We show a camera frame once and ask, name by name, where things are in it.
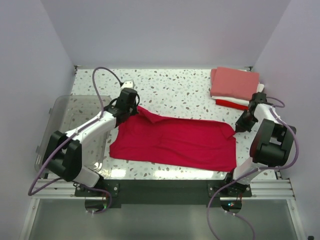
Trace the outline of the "crimson red t-shirt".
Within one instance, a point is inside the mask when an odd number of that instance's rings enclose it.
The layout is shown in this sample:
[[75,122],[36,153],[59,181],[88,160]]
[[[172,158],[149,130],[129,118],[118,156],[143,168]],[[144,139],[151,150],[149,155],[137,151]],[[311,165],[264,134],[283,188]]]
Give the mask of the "crimson red t-shirt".
[[237,166],[233,128],[214,120],[161,116],[139,107],[118,127],[114,159],[230,172]]

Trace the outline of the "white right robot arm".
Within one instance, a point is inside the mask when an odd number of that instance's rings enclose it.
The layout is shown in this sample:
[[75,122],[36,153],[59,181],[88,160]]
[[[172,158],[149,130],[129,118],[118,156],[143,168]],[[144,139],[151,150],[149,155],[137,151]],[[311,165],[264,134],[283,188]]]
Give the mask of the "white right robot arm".
[[235,132],[250,132],[256,123],[259,128],[248,159],[228,173],[222,185],[227,196],[235,196],[241,190],[240,185],[249,185],[262,171],[283,169],[296,141],[296,128],[281,120],[276,106],[268,102],[267,95],[262,92],[252,95],[248,109],[235,123]]

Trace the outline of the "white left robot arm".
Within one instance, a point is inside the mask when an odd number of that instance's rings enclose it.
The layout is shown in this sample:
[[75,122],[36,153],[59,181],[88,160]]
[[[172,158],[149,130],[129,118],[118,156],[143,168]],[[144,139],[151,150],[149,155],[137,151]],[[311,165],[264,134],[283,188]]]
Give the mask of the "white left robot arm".
[[55,131],[49,138],[42,165],[66,182],[86,186],[92,196],[104,190],[104,178],[84,163],[83,150],[101,134],[107,133],[138,113],[140,97],[132,80],[121,86],[118,98],[82,125],[67,132]]

